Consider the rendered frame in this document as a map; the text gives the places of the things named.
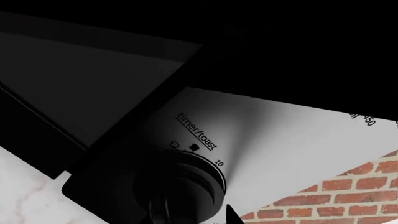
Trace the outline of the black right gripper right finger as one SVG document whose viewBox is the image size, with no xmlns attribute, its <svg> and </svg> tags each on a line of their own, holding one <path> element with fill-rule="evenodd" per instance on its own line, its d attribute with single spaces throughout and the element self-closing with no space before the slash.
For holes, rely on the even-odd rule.
<svg viewBox="0 0 398 224">
<path fill-rule="evenodd" d="M 226 205 L 226 224 L 245 224 L 231 205 Z"/>
</svg>

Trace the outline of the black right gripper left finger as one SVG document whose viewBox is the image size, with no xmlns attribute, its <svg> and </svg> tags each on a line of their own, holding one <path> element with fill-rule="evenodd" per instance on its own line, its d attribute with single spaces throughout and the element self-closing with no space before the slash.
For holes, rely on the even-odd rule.
<svg viewBox="0 0 398 224">
<path fill-rule="evenodd" d="M 152 224 L 172 224 L 167 199 L 151 199 L 149 215 Z"/>
</svg>

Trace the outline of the black round timer knob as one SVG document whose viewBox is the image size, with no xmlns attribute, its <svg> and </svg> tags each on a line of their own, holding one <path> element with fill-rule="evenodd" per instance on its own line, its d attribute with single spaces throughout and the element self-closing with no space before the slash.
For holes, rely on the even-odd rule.
<svg viewBox="0 0 398 224">
<path fill-rule="evenodd" d="M 208 159 L 187 151 L 159 151 L 145 157 L 136 173 L 134 197 L 152 224 L 151 199 L 167 199 L 172 224 L 201 224 L 221 209 L 224 177 Z"/>
</svg>

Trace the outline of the silver and black toaster oven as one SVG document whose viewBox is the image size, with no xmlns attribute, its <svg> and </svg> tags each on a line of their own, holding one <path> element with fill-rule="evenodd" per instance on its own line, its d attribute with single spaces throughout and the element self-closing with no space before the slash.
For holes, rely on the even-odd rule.
<svg viewBox="0 0 398 224">
<path fill-rule="evenodd" d="M 0 0 L 0 11 L 200 44 L 95 141 L 62 193 L 141 224 L 146 156 L 187 151 L 224 177 L 226 223 L 398 149 L 398 0 Z"/>
</svg>

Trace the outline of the black glass oven door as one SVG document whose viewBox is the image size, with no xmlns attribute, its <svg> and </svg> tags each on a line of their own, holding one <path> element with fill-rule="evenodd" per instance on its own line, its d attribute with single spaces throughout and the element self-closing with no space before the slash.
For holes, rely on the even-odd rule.
<svg viewBox="0 0 398 224">
<path fill-rule="evenodd" d="M 56 179 L 199 48 L 0 11 L 0 147 Z"/>
</svg>

